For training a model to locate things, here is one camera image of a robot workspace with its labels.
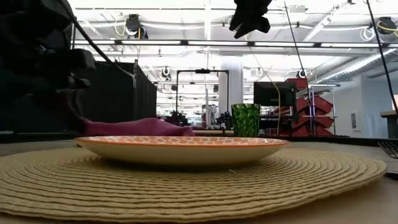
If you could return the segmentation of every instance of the yellow cable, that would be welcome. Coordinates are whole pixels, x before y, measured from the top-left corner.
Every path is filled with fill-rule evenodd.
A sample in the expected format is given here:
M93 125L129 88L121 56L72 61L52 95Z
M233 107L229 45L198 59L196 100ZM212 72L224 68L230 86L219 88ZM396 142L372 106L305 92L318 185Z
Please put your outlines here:
M115 22L114 22L114 31L115 31L118 35L124 36L124 33L125 33L125 31L126 31L126 22L127 22L127 19L124 20L123 33L119 33L118 29L116 28L116 24L118 23L118 20L115 19Z
M280 91L277 87L277 85L272 81L272 79L270 78L270 76L268 75L268 73L264 70L264 68L261 66L260 61L257 59L256 55L254 54L254 52L251 50L251 47L249 47L251 53L253 54L254 58L256 59L257 63L259 64L260 68L262 69L262 71L266 74L267 78L271 81L271 83L273 84L273 86L275 87L275 89L278 91L278 104L279 104L279 117L278 117L278 127L277 127L277 135L279 135L279 125L280 125L280 117L282 116L282 108L280 107Z
M138 27L138 39L141 40L141 27ZM137 60L138 60L139 59L139 55L141 53L141 45L138 46L137 50L138 50L138 54L137 54Z
M390 29L390 28L387 28L387 27L384 27L384 26L380 26L380 23L381 23L381 21L379 21L379 22L377 23L377 26L380 27L380 28L382 28L382 29L384 29L384 30L388 30L388 31L398 31L398 29Z

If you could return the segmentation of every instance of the plate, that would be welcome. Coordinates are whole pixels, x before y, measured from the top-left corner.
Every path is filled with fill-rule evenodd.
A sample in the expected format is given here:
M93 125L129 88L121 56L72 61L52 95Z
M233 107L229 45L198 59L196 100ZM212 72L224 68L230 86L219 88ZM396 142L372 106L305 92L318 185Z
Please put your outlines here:
M163 165L238 164L267 157L289 144L280 139L186 136L100 136L75 141L100 156Z

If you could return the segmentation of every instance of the round placemat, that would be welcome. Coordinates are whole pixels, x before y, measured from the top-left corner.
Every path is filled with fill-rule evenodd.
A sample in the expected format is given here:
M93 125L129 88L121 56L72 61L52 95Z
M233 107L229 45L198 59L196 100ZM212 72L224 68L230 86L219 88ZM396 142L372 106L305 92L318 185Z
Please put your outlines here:
M0 212L103 222L246 218L358 188L385 171L382 161L306 149L203 172L136 169L55 149L0 158Z

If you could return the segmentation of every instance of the table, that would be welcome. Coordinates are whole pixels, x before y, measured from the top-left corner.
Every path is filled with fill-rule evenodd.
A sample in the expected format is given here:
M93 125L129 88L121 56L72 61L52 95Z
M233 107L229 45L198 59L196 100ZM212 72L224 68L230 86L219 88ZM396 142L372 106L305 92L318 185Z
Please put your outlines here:
M395 111L381 112L380 116L387 119L388 138L398 138L398 119Z
M75 147L73 141L31 142L0 144L0 156L9 154ZM293 142L292 148L309 148L324 151L346 152L358 156L380 159L387 163L388 170L398 172L398 161L387 156L377 147L349 146L320 142ZM346 192L331 198L318 200L308 205L284 210L245 220L227 220L206 224L353 224L353 223L398 223L398 182L383 178L358 190ZM16 217L0 213L0 223L7 224L54 224L54 220ZM81 222L62 222L75 224Z

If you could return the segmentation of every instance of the hanging cable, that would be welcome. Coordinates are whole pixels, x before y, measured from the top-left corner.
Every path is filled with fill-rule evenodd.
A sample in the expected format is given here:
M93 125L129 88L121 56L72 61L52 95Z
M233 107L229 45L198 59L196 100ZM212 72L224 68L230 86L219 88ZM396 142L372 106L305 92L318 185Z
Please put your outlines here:
M376 34L375 34L375 30L373 28L366 27L363 30L361 30L361 32L359 33L359 36L361 37L363 42L367 42L367 41L373 40L373 38L376 36Z
M114 20L114 31L119 35L119 36L124 36L124 33L126 32L126 22L127 19L124 20L124 27L123 27L123 33L119 33L118 28L117 28L117 24L118 24L118 20L115 19Z
M274 81L272 81L271 77L268 75L268 73L263 69L263 67L261 66L260 61L257 59L256 55L254 54L253 50L251 49L251 47L249 46L249 50L250 52L253 54L253 57L256 59L257 64L260 66L260 68L262 69L263 73L266 74L266 77L269 79L269 81L271 81L271 83L273 84L273 86L275 87L275 89L278 91L278 105L279 105L279 115L278 115L278 126L276 129L277 135L279 135L279 126L280 126L280 117L282 116L282 110L280 107L280 91L278 86L274 83Z
M398 37L398 29L390 29L390 28L387 28L387 27L384 27L384 26L380 25L380 23L382 23L382 22L379 21L377 23L377 27L379 27L381 29L384 29L384 30L387 30L387 31L394 31L395 36Z
M108 62L110 65L115 66L117 69L120 71L124 72L126 75L132 76L130 72L125 71L119 65L116 63L112 62L111 59L109 59L108 56L96 45L94 44L93 40L88 36L88 34L85 32L85 30L81 27L79 22L77 21L76 17L73 15L73 13L69 10L69 7L65 4L64 1L58 0L58 2L62 5L63 9L67 13L68 17L72 20L73 24L75 27L78 29L78 31L81 33L81 35L87 40L87 42L94 48L97 53L105 59L106 62Z
M141 26L138 27L138 39L141 40ZM139 55L141 53L141 45L138 46L137 51L138 51L138 54L137 54L137 60L138 60Z
M376 27L376 22L374 21L374 16L373 16L371 4L369 3L369 0L366 0L366 1L367 1L367 4L368 4L369 13L370 13L370 15L371 15L373 27ZM381 60L383 61L384 71L386 72L387 84L388 84L388 89L389 89L389 91L390 91L390 96L391 96L391 99L392 99L392 104L394 105L394 109L395 109L395 111L396 111L396 116L398 116L397 102L396 102L396 99L395 99L395 97L394 97L394 92L392 91L392 85L391 85L390 74L389 74L389 72L388 72L387 63L386 63L386 59L384 58L383 49L382 49L382 46L381 46L381 42L380 42L380 38L379 38L379 33L378 33L378 32L376 32L376 39L377 39L377 43L379 44L379 51L380 51Z
M310 87L308 86L308 78L307 78L307 75L306 75L305 72L304 72L304 66L303 66L303 63L302 63L302 61L301 61L300 52L299 52L299 48L297 47L296 38L294 37L293 27L292 27L292 23L291 23L291 21L290 21L289 12L288 12L288 10L287 10L286 1L284 1L284 2L285 2L286 16L287 16L287 20L289 21L290 31L291 31L291 33L292 33L292 37L293 37L294 45L295 45L295 48L296 48L298 60L299 60L299 62L300 62L300 66L301 66L302 72L304 73L304 77L305 77L305 79L307 80L308 103L310 104L310 108L311 108L312 104L311 104L311 96L310 96Z

